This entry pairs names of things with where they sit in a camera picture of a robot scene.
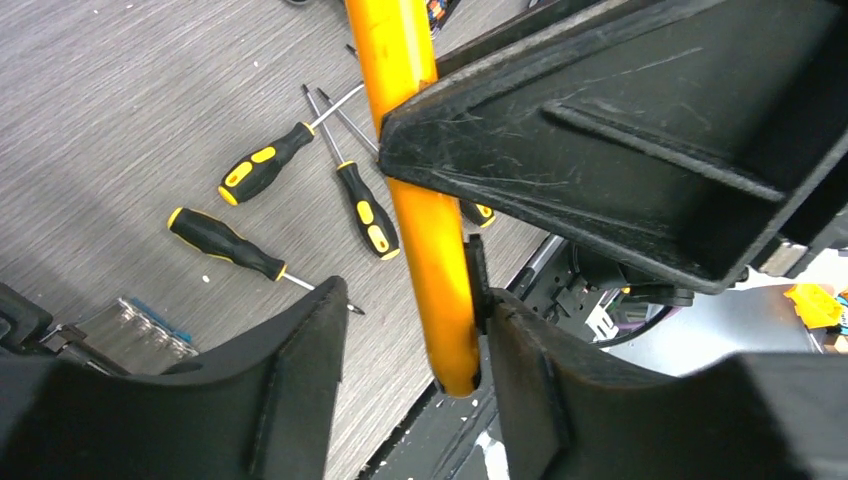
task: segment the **yellow and black screwdriver handle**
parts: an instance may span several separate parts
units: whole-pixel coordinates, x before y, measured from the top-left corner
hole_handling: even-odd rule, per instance
[[[495,221],[495,211],[479,203],[460,199],[459,211],[469,222],[480,228],[486,228]]]
[[[353,207],[356,227],[368,248],[379,258],[389,260],[400,253],[400,240],[394,223],[382,205],[377,203],[374,194],[362,181],[359,166],[349,161],[339,165],[336,170],[347,190],[348,199]]]
[[[267,255],[226,223],[209,215],[178,208],[168,219],[168,230],[209,256],[256,270],[275,282],[286,273],[286,262]]]
[[[259,195],[274,182],[297,151],[314,138],[315,131],[309,124],[298,123],[284,137],[239,160],[221,179],[218,193],[230,205]]]

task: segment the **black plastic housing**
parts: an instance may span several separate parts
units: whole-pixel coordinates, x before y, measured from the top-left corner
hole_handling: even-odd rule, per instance
[[[0,357],[0,478],[323,478],[346,304],[331,277],[162,375]]]
[[[828,180],[848,162],[843,5],[608,1],[540,20],[554,5],[442,61],[452,73],[386,117],[383,171],[704,293],[791,238],[814,191],[822,218],[792,228],[821,239],[848,204]]]

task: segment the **orange metal pole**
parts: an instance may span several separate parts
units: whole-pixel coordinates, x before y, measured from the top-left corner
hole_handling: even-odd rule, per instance
[[[383,116],[438,79],[421,0],[346,0],[371,115]],[[389,179],[427,355],[449,395],[475,388],[480,352],[455,198]]]

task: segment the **gray wood-grain floor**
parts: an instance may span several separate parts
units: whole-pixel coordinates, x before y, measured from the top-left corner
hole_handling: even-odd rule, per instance
[[[525,4],[464,0],[437,50]],[[368,315],[350,319],[327,478],[353,477],[430,381],[406,264],[372,259],[354,236],[323,141],[248,204],[215,191],[236,158],[309,118],[301,83],[339,95],[358,81],[339,2],[0,5],[0,281],[62,321],[137,296],[201,350],[303,294],[181,244],[165,229],[178,206],[214,213],[305,279],[343,276]],[[373,133],[364,98],[346,110]],[[344,152],[369,158],[331,125]],[[363,175],[388,205],[376,169]],[[503,284],[542,234],[501,215],[484,238]]]

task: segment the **screwdriver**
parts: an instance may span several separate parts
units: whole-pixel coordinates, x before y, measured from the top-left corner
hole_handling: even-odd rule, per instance
[[[280,170],[291,161],[298,150],[315,138],[315,127],[329,118],[341,104],[364,86],[363,83],[357,85],[336,103],[336,107],[328,109],[311,124],[300,122],[282,138],[239,160],[221,179],[218,186],[221,197],[230,205],[238,205],[262,193],[274,182]]]
[[[174,210],[168,219],[168,230],[209,256],[256,270],[275,282],[285,278],[307,290],[315,290],[308,282],[286,273],[286,262],[267,255],[234,232],[226,223],[209,215],[180,207]],[[356,305],[348,303],[347,309],[365,315]]]
[[[319,115],[321,111],[318,109],[318,105],[315,104],[309,88],[306,85],[303,85],[301,88],[303,88],[303,93],[306,95],[306,100],[309,101],[309,106],[312,107],[315,115]],[[336,168],[336,174],[342,179],[342,183],[347,190],[350,205],[353,207],[356,227],[362,238],[365,239],[365,244],[372,253],[383,260],[396,257],[400,253],[400,240],[398,240],[397,231],[392,223],[392,219],[386,213],[383,206],[377,203],[374,194],[365,185],[365,182],[359,175],[359,166],[356,162],[345,161],[339,151],[338,145],[336,145],[336,140],[330,133],[330,129],[327,128],[327,125],[321,125],[321,128],[324,138],[327,139],[327,143],[330,145],[333,158],[339,164]]]
[[[327,92],[317,89],[318,93],[327,101],[327,103],[331,107],[338,107],[338,102],[333,102]],[[368,138],[368,135],[365,135],[365,132],[362,131],[359,127],[356,126],[353,120],[347,116],[346,113],[341,108],[336,110],[336,114],[339,118],[342,119],[345,125],[347,125],[360,140],[368,146],[368,148],[374,153],[376,156],[379,153],[379,149],[377,145],[374,145],[374,142]],[[486,228],[495,221],[495,212],[484,205],[479,205],[473,202],[469,202],[468,200],[459,199],[459,210],[462,212],[462,215],[468,219],[474,225],[477,225],[480,228]]]

